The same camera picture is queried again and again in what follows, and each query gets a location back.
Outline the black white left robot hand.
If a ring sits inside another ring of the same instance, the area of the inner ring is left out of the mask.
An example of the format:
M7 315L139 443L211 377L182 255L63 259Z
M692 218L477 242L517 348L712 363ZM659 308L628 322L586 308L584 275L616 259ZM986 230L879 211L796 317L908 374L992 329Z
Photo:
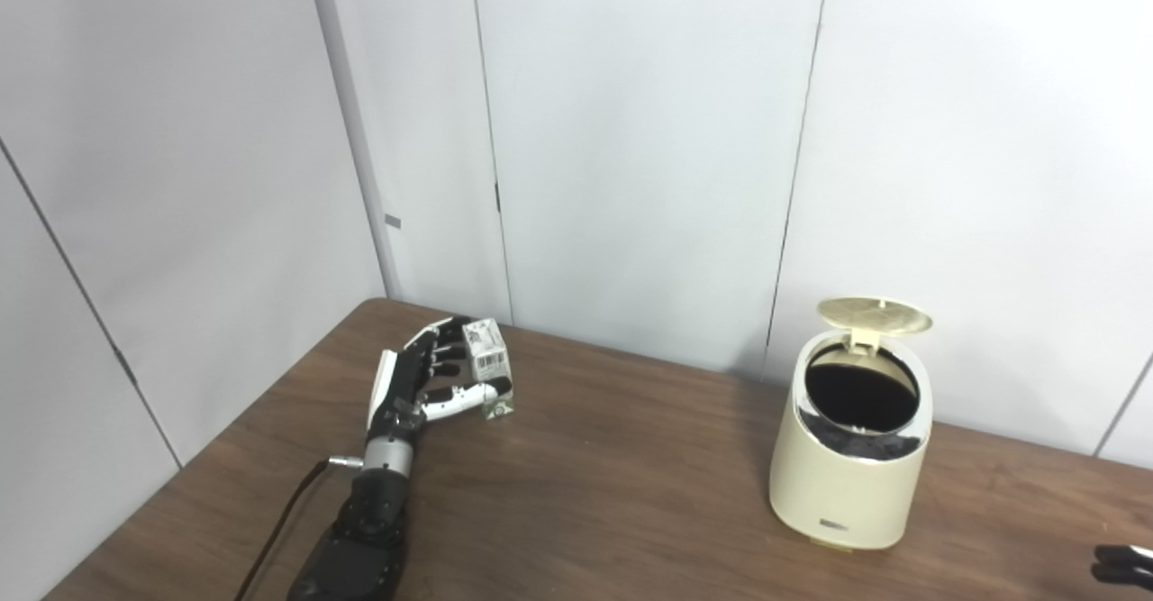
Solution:
M399 351L380 355L369 399L366 441L412 442L429 422L468 411L487 420L514 410L502 326L452 316L423 326Z

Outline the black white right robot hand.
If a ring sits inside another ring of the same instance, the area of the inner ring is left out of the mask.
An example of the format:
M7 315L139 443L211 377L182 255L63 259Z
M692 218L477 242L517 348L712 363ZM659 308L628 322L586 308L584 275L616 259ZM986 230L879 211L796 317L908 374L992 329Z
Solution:
M1137 587L1152 593L1152 549L1128 544L1099 544L1093 548L1090 573L1099 583Z

